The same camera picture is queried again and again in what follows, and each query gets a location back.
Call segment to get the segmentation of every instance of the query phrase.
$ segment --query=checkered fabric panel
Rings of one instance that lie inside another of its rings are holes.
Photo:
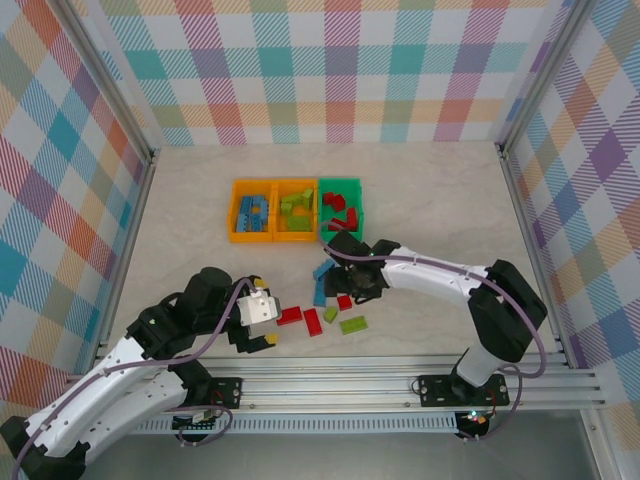
[[[640,451],[640,2],[598,3],[511,160],[578,362],[616,377]]]
[[[171,145],[487,139],[548,3],[100,1]]]
[[[0,12],[1,423],[88,360],[143,162],[46,1]]]

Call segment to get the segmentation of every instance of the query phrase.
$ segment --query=orange bin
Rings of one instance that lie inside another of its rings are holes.
[[[296,205],[293,215],[305,215],[311,221],[310,232],[290,232],[287,217],[280,214],[280,199],[287,195],[313,190],[311,210]],[[264,195],[269,201],[269,220],[264,232],[236,232],[242,197]],[[318,235],[318,180],[316,178],[239,178],[233,182],[231,204],[227,215],[229,240],[240,242],[315,242]]]
[[[231,205],[227,214],[227,229],[229,240],[234,243],[241,242],[273,242],[275,231],[275,205],[277,183],[273,179],[242,178],[233,182],[231,191]],[[269,202],[269,219],[266,231],[263,232],[236,232],[236,223],[242,197],[245,195],[264,195]]]

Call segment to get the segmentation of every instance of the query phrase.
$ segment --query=green block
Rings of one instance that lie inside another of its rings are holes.
[[[311,210],[312,205],[313,205],[313,189],[307,188],[302,193],[302,206],[307,210]]]
[[[340,322],[340,330],[342,330],[343,335],[366,330],[368,327],[367,320],[364,316],[354,317]]]
[[[294,193],[291,195],[287,195],[286,197],[282,197],[280,199],[281,203],[290,203],[291,205],[293,205],[294,207],[296,205],[301,205],[302,204],[302,195],[300,195],[299,193]]]
[[[309,217],[292,215],[291,217],[287,217],[287,229],[290,232],[310,232],[311,220]]]
[[[322,315],[327,323],[333,323],[338,316],[338,309],[336,307],[329,307],[324,311]]]
[[[280,204],[280,213],[282,215],[291,215],[293,213],[293,205],[287,202]]]

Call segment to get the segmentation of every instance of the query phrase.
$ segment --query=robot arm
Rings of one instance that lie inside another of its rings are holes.
[[[258,277],[250,279],[260,284]],[[223,320],[222,313],[236,285],[222,270],[204,268],[191,278],[184,292],[142,311],[113,350],[54,403],[28,419],[11,417],[2,424],[0,434],[17,458],[57,406],[65,400],[70,402],[41,429],[27,451],[21,465],[27,477],[78,479],[85,466],[116,440],[171,408],[211,404],[237,408],[237,399],[214,396],[223,385],[221,380],[228,379],[212,379],[197,360],[168,369],[151,364],[118,370],[119,365],[174,358],[190,348],[196,336],[212,333]],[[222,332],[238,352],[253,353],[274,345],[271,339],[251,338],[250,334],[251,325],[281,315],[278,300],[266,287],[256,287],[255,291],[243,288],[230,311]],[[127,393],[154,373],[149,383]]]
[[[382,296],[385,288],[406,288],[467,305],[479,341],[469,348],[451,372],[456,396],[470,404],[491,375],[504,363],[522,359],[531,343],[531,332],[513,308],[469,272],[504,289],[523,308],[537,330],[547,309],[520,272],[510,263],[498,260],[491,267],[458,265],[417,254],[399,243],[380,240],[373,247],[359,242],[349,232],[340,231],[329,243],[331,257],[338,263],[325,276],[325,293],[346,293],[355,303]],[[345,260],[332,251],[356,257],[390,257],[368,262]],[[399,260],[403,257],[410,260]],[[456,267],[454,273],[429,263]]]

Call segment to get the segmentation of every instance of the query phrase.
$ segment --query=toy block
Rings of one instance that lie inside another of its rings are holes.
[[[325,260],[324,262],[322,262],[322,265],[320,265],[318,268],[316,268],[313,271],[313,279],[314,280],[320,280],[320,278],[322,278],[322,276],[327,273],[329,271],[329,269],[331,267],[333,267],[336,264],[336,262],[333,261],[333,259],[328,258],[327,260]]]
[[[242,197],[242,203],[240,204],[240,213],[249,215],[251,213],[251,207],[253,205],[253,197],[245,195]]]
[[[316,289],[313,293],[313,306],[314,307],[326,307],[327,297],[324,294],[324,279],[319,278],[316,281]]]
[[[302,215],[287,217],[287,229],[291,232],[310,232],[311,220]]]
[[[260,203],[260,220],[262,220],[262,225],[266,225],[269,220],[269,202],[266,200]]]
[[[336,299],[338,301],[338,307],[340,307],[340,311],[349,310],[353,307],[353,303],[351,303],[351,298],[349,295],[342,295]]]
[[[300,307],[285,308],[282,311],[282,316],[276,320],[278,326],[289,325],[290,323],[299,322],[302,320],[302,310]]]
[[[260,218],[259,213],[252,213],[249,215],[249,222],[251,223],[251,231],[252,232],[261,232],[262,231],[262,219]]]
[[[338,309],[336,307],[329,307],[324,311],[322,316],[324,317],[325,322],[331,324],[338,316]]]
[[[331,205],[333,197],[335,197],[333,192],[326,192],[324,195],[322,195],[322,203],[325,205]]]
[[[287,195],[285,197],[282,197],[280,199],[281,203],[290,203],[291,205],[293,205],[294,207],[296,205],[301,205],[302,204],[302,195],[299,193],[293,193],[291,195]]]
[[[238,221],[236,223],[236,232],[245,233],[247,231],[248,223],[249,223],[249,216],[245,213],[239,213]]]
[[[349,335],[350,333],[366,330],[367,328],[369,328],[369,325],[367,325],[367,319],[363,316],[340,322],[340,330],[342,330],[343,335]]]
[[[340,220],[339,218],[332,218],[331,219],[331,223],[329,224],[329,230],[332,232],[338,232],[344,228],[347,228],[347,223],[343,222],[342,220]]]
[[[334,195],[331,199],[331,206],[333,207],[334,211],[341,212],[347,206],[347,201],[340,194]]]
[[[304,320],[307,322],[307,330],[309,330],[310,337],[315,337],[322,333],[322,325],[320,325],[318,312],[316,312],[315,308],[304,311]]]
[[[313,207],[313,189],[307,188],[304,192],[302,192],[302,206],[307,210],[311,210]]]
[[[356,209],[351,207],[347,210],[347,230],[355,232],[358,229],[358,215]]]
[[[282,202],[280,204],[280,213],[282,215],[291,215],[293,213],[293,204],[288,202]]]

